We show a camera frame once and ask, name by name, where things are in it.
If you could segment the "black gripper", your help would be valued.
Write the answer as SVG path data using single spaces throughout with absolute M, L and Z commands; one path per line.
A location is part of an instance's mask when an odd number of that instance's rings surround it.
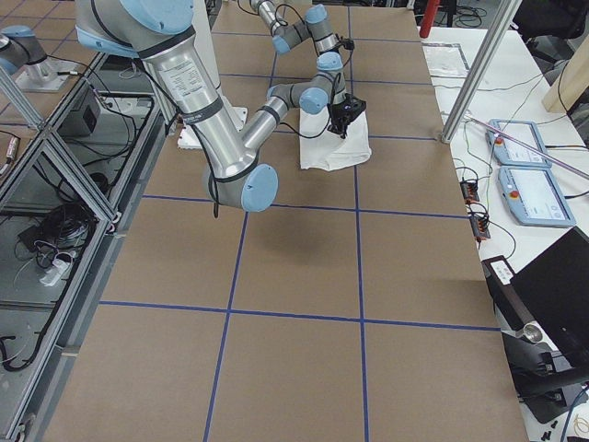
M 355 49 L 355 43 L 353 39 L 338 36 L 335 51 L 338 51 L 340 48 L 343 48 L 348 52 L 353 52 Z
M 349 125 L 354 122 L 366 109 L 366 102 L 350 93 L 343 95 L 342 101 L 328 105 L 328 131 L 340 138 L 347 137 Z

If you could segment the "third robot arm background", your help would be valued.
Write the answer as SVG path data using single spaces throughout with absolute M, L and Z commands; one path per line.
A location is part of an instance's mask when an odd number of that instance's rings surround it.
M 13 25 L 1 29 L 1 66 L 10 75 L 46 59 L 47 53 L 30 27 Z

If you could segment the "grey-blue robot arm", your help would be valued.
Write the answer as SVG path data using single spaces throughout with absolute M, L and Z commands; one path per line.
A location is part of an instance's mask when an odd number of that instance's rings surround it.
M 352 39 L 339 36 L 333 31 L 327 9 L 322 5 L 311 6 L 304 17 L 288 23 L 279 13 L 280 5 L 270 0 L 249 1 L 251 11 L 260 17 L 271 33 L 274 50 L 286 54 L 302 42 L 311 39 L 317 56 L 327 52 L 339 53 L 340 48 L 352 52 Z
M 259 161 L 259 151 L 291 109 L 317 115 L 327 111 L 326 128 L 346 138 L 366 104 L 346 88 L 339 48 L 326 8 L 311 6 L 294 24 L 272 1 L 250 2 L 269 28 L 276 52 L 307 39 L 317 51 L 317 73 L 302 83 L 272 87 L 266 103 L 238 130 L 195 47 L 192 1 L 78 1 L 75 29 L 81 45 L 106 54 L 139 59 L 151 79 L 197 136 L 208 163 L 203 180 L 215 206 L 261 212 L 274 201 L 276 170 Z

